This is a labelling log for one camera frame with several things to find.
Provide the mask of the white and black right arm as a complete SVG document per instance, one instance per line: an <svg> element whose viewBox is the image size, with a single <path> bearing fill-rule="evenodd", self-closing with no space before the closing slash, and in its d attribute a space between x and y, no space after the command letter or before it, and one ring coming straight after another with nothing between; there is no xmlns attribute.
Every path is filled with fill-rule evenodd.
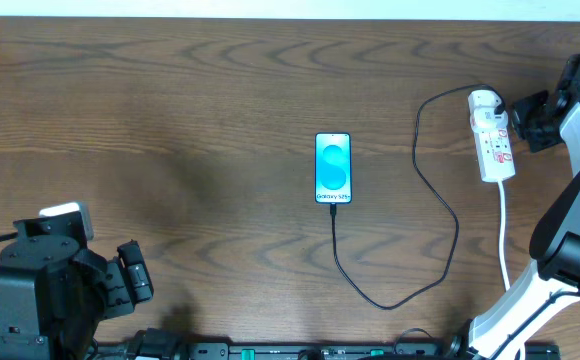
<svg viewBox="0 0 580 360"><path fill-rule="evenodd" d="M512 115L531 152L566 145L573 179L536 225L520 277L455 338L458 359L513 359L551 318L580 301L580 54L568 58L554 91L514 102Z"/></svg>

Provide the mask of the white power strip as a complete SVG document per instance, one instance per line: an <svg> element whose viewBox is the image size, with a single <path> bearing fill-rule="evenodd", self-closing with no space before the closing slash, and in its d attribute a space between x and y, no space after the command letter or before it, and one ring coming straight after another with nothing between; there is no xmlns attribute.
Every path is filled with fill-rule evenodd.
<svg viewBox="0 0 580 360"><path fill-rule="evenodd" d="M481 180L499 183L513 177L508 114L501 97L492 90L475 90L468 104Z"/></svg>

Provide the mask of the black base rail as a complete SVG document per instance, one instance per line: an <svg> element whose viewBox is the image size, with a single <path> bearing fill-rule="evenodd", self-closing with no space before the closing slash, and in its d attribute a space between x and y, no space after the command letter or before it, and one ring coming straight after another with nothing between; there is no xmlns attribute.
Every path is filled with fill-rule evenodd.
<svg viewBox="0 0 580 360"><path fill-rule="evenodd" d="M95 342L85 357L95 360L352 360L352 359L473 359L477 355L427 333L415 337L411 330L392 343L234 343L224 339L185 338L148 328L118 343Z"/></svg>

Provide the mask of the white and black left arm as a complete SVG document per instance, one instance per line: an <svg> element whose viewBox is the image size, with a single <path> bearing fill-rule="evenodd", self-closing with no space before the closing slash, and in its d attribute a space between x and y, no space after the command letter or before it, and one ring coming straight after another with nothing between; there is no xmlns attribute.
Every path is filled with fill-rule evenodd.
<svg viewBox="0 0 580 360"><path fill-rule="evenodd" d="M134 312L154 287L138 243L111 259L89 249L77 204L14 222L0 253L0 359L84 359L100 322Z"/></svg>

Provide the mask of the blue smartphone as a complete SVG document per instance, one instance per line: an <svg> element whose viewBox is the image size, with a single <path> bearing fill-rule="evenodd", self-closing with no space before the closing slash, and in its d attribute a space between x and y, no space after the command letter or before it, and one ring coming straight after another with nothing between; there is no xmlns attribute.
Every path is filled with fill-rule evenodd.
<svg viewBox="0 0 580 360"><path fill-rule="evenodd" d="M351 137L348 133L315 135L315 201L348 204L352 201Z"/></svg>

